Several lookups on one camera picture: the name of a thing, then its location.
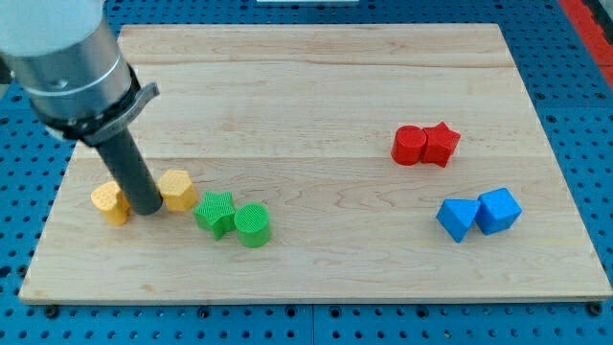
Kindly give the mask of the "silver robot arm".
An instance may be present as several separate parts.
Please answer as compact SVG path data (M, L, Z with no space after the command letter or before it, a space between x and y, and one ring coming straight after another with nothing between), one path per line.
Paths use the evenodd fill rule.
M139 83L101 1L3 0L1 59L47 128L97 150L137 214L160 209L128 130L159 89Z

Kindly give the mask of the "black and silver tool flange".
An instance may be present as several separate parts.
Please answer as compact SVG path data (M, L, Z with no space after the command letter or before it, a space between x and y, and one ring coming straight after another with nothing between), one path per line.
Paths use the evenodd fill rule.
M156 82L142 86L132 67L129 68L129 72L130 88L117 103L112 104L104 112L88 115L79 120L60 120L44 115L43 124L49 131L58 132L61 139L80 140L89 147L95 147L126 130L146 105L160 94Z

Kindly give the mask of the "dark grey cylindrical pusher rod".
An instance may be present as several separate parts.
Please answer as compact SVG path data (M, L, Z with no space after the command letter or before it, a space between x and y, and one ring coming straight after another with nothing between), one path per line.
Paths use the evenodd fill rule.
M161 208L160 192L128 129L96 149L136 214L152 215Z

